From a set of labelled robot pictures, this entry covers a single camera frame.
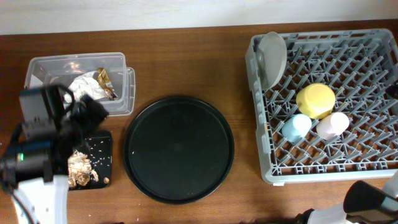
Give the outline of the white paper napkin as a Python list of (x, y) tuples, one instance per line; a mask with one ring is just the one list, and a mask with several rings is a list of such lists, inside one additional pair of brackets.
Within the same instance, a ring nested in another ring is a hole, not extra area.
[(98, 75), (97, 71), (84, 73), (76, 77), (69, 85), (68, 89), (73, 92), (76, 101), (84, 95), (89, 95), (94, 100), (108, 97), (98, 81), (94, 79), (95, 75)]

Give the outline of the food scraps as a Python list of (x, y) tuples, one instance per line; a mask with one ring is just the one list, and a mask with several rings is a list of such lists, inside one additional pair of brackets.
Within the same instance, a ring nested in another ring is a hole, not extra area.
[(68, 184), (70, 189), (87, 187), (90, 182), (99, 181), (87, 154), (74, 151), (68, 159)]

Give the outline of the pink plastic cup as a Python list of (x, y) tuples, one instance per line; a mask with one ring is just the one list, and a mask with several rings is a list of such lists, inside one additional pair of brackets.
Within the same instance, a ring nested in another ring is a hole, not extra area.
[(342, 134), (349, 126), (349, 118), (341, 112), (331, 113), (316, 126), (318, 135), (324, 140), (330, 140)]

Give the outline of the gold foil wrapper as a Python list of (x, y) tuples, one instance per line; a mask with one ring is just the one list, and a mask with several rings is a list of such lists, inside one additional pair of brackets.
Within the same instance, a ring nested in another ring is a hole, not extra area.
[(97, 72), (98, 72), (97, 81), (100, 87), (105, 91), (110, 101), (115, 100), (118, 96), (114, 90), (111, 80), (108, 77), (108, 73), (104, 68), (98, 68)]

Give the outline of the light blue plastic cup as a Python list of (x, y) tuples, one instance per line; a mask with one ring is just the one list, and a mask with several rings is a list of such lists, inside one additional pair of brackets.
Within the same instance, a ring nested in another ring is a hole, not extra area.
[(291, 143), (304, 138), (312, 127), (311, 119), (305, 114), (295, 114), (282, 127), (282, 135)]

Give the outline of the grey plate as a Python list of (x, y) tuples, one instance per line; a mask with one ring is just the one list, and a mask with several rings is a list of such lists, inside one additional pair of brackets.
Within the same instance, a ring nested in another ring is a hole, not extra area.
[(287, 63), (287, 47), (276, 32), (264, 35), (257, 46), (257, 64), (261, 72), (261, 86), (268, 90), (278, 84)]

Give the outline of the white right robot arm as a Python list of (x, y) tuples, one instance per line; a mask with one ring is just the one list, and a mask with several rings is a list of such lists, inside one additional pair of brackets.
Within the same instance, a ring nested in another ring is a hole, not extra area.
[(358, 180), (342, 203), (323, 210), (308, 209), (292, 223), (397, 223), (397, 173), (382, 189)]

